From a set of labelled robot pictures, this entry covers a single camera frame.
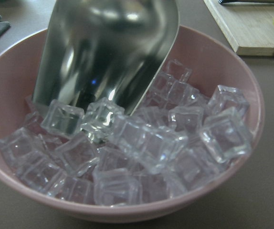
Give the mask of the stainless steel ice scoop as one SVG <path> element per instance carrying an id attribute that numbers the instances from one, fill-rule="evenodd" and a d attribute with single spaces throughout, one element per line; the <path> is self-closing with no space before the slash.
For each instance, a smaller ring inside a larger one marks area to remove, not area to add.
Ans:
<path id="1" fill-rule="evenodd" d="M 103 97 L 131 115 L 179 31 L 174 0 L 58 0 L 32 95 L 86 109 Z"/>

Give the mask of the pink bowl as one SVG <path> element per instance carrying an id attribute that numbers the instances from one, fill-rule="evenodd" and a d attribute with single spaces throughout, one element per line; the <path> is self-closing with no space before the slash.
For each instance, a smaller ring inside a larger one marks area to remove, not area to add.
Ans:
<path id="1" fill-rule="evenodd" d="M 16 130 L 29 109 L 25 97 L 33 92 L 46 30 L 33 33 L 0 54 L 0 138 Z M 245 62 L 232 50 L 192 28 L 181 26 L 169 53 L 193 72 L 189 83 L 211 96 L 219 84 L 242 90 L 250 107 L 245 123 L 252 135 L 252 148 L 261 138 L 264 125 L 264 101 L 260 86 Z M 237 173 L 247 156 L 234 160 L 225 172 L 209 184 L 178 198 L 130 207 L 97 207 L 57 200 L 22 184 L 6 165 L 0 152 L 0 181 L 21 195 L 70 216 L 101 223 L 133 223 L 174 213 L 212 192 Z"/>

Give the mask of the clear ice cubes pile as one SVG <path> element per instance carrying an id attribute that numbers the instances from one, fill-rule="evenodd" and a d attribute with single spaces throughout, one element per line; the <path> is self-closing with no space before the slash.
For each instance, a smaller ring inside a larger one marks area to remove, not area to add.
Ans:
<path id="1" fill-rule="evenodd" d="M 249 103 L 225 85 L 206 97 L 191 73 L 168 61 L 132 116 L 106 98 L 86 112 L 54 100 L 0 139 L 2 156 L 24 185 L 80 204 L 139 205 L 202 187 L 251 152 Z"/>

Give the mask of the wooden cutting board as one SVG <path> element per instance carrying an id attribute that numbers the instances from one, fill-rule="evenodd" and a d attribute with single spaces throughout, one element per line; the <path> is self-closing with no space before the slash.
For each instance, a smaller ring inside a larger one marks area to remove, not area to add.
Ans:
<path id="1" fill-rule="evenodd" d="M 274 56 L 274 4 L 204 3 L 237 55 Z"/>

